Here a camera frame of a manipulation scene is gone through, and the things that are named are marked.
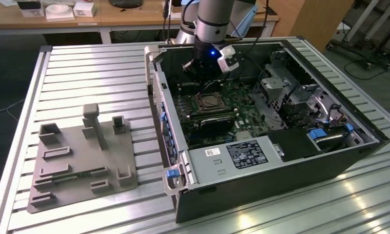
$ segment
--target metal extrusion rail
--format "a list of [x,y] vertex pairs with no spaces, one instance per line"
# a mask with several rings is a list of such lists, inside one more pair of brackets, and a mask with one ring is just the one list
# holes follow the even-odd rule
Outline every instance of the metal extrusion rail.
[[[390,138],[390,114],[307,41],[288,40]],[[40,53],[0,182],[0,233],[390,234],[390,144],[334,180],[175,223],[146,86],[143,49],[150,44],[63,46]],[[131,121],[139,188],[30,214],[39,126],[82,125],[82,105],[94,102],[100,121],[118,115]]]

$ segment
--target wooden cabinet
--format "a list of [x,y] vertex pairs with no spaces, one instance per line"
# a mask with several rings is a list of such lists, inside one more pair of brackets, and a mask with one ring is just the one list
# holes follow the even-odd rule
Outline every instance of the wooden cabinet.
[[270,6],[280,16],[272,36],[304,36],[324,51],[353,2],[355,0],[270,0]]

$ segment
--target blue latch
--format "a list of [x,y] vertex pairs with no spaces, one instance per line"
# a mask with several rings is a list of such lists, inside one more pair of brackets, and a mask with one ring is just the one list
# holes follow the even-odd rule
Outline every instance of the blue latch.
[[171,169],[167,171],[167,178],[174,179],[179,178],[182,176],[180,170],[179,169]]
[[311,138],[315,139],[315,140],[318,138],[328,136],[328,134],[327,134],[327,132],[324,131],[323,128],[312,129],[312,131],[310,132],[310,135],[311,135]]
[[345,128],[349,132],[355,130],[355,127],[351,123],[345,124]]
[[162,121],[166,121],[166,116],[167,116],[167,112],[164,111],[160,117]]

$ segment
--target barcode label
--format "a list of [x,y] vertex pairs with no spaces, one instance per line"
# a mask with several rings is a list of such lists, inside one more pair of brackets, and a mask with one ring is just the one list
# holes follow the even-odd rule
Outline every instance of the barcode label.
[[215,156],[215,155],[222,154],[222,152],[220,152],[219,148],[215,148],[215,149],[206,150],[206,154],[210,157],[210,156]]
[[79,23],[79,26],[99,25],[99,23]]

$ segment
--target white box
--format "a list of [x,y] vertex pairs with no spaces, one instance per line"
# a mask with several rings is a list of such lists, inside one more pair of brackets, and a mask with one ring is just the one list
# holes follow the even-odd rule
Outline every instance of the white box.
[[44,4],[39,1],[19,1],[19,8],[24,17],[46,16]]
[[96,10],[96,4],[92,2],[78,2],[74,7],[74,14],[78,17],[94,17]]
[[72,8],[63,4],[54,4],[47,7],[47,21],[58,22],[75,20]]
[[332,39],[336,39],[338,41],[343,41],[351,29],[352,29],[351,26],[342,22]]

